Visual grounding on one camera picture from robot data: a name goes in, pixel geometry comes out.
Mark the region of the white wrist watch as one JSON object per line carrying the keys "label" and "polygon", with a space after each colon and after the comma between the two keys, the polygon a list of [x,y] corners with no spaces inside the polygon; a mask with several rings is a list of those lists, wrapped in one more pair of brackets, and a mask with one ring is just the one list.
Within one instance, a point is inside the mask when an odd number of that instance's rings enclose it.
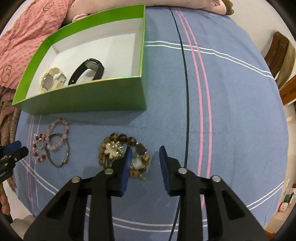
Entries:
{"label": "white wrist watch", "polygon": [[39,93],[63,87],[67,78],[59,68],[51,68],[39,79]]}

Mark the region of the black wrist watch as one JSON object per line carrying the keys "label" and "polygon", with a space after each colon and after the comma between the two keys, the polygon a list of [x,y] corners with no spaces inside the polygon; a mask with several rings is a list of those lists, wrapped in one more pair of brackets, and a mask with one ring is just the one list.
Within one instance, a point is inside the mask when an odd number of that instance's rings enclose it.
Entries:
{"label": "black wrist watch", "polygon": [[94,58],[88,58],[82,62],[71,75],[68,85],[76,84],[81,76],[89,74],[92,80],[100,80],[104,74],[103,64]]}

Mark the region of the brown fringed scarf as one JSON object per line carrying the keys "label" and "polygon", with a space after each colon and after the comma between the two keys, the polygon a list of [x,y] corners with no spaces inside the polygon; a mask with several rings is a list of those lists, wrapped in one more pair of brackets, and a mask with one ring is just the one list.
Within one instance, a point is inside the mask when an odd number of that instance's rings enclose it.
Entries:
{"label": "brown fringed scarf", "polygon": [[[12,102],[16,90],[1,87],[1,146],[6,146],[15,141],[16,128],[20,116],[20,110],[13,107]],[[14,176],[8,178],[8,185],[15,192],[16,183]],[[8,197],[1,182],[1,212],[11,215]]]}

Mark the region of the silver metal bangle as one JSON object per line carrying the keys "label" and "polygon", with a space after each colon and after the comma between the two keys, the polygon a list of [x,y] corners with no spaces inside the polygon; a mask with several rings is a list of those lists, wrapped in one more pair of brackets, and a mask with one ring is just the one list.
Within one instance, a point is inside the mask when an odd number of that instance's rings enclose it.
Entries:
{"label": "silver metal bangle", "polygon": [[62,133],[51,133],[49,143],[45,146],[47,159],[56,168],[62,168],[69,162],[70,145],[63,139]]}

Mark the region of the silver flower brooch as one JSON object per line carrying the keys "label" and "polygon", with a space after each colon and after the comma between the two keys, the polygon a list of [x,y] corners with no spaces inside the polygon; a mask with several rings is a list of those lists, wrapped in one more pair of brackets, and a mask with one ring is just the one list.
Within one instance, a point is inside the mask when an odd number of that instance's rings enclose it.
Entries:
{"label": "silver flower brooch", "polygon": [[110,160],[121,158],[123,156],[123,145],[120,142],[108,142],[106,143],[104,154],[106,154]]}

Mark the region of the pink dotted pillow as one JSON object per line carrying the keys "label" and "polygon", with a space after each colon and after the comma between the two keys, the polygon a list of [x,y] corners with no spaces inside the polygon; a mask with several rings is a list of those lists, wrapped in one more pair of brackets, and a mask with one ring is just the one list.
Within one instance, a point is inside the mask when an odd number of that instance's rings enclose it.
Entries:
{"label": "pink dotted pillow", "polygon": [[56,32],[73,1],[33,1],[1,36],[1,87],[16,89],[43,41]]}

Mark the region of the blue striped bed sheet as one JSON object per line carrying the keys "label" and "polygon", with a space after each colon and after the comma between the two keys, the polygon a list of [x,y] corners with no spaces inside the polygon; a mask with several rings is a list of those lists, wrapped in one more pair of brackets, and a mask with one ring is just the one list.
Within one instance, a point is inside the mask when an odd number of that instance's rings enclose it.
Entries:
{"label": "blue striped bed sheet", "polygon": [[135,137],[151,157],[143,178],[112,198],[116,240],[176,240],[178,198],[165,191],[159,149],[197,176],[220,176],[260,225],[277,207],[287,166],[288,130],[278,87],[247,32],[227,16],[145,7],[144,110],[32,115],[21,110],[16,139],[69,121],[69,162],[56,168],[33,154],[14,169],[16,193],[38,216],[72,177],[100,172],[99,146],[111,133]]}

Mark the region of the green cardboard box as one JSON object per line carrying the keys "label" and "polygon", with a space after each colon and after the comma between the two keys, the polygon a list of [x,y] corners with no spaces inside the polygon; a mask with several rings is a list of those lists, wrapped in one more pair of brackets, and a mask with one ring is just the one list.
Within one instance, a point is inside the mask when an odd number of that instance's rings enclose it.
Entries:
{"label": "green cardboard box", "polygon": [[32,115],[146,109],[144,36],[143,4],[61,28],[32,57],[13,106]]}

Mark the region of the wooden furniture edge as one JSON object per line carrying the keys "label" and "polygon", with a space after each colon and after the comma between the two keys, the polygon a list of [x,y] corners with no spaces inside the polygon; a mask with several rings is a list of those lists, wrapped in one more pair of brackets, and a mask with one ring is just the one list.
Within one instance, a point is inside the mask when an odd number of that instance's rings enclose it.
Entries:
{"label": "wooden furniture edge", "polygon": [[280,90],[283,105],[291,104],[296,99],[296,75],[292,77]]}

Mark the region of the pink plush pillow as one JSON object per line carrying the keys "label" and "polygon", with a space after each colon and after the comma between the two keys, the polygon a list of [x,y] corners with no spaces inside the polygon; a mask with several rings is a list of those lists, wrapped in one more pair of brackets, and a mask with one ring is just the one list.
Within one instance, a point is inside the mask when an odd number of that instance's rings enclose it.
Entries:
{"label": "pink plush pillow", "polygon": [[145,6],[176,6],[189,9],[202,9],[218,15],[232,15],[234,13],[231,1],[212,0],[96,0],[79,1],[71,4],[65,23],[71,23],[74,18],[82,18],[108,9],[123,6],[134,6],[144,4]]}

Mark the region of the wooden chair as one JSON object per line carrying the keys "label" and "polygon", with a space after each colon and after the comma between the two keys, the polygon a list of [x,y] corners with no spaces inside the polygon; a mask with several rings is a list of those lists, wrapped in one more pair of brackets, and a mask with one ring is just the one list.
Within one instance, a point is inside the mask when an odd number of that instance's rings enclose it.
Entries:
{"label": "wooden chair", "polygon": [[282,33],[275,32],[271,46],[264,59],[278,89],[281,90],[289,81],[295,65],[294,45]]}

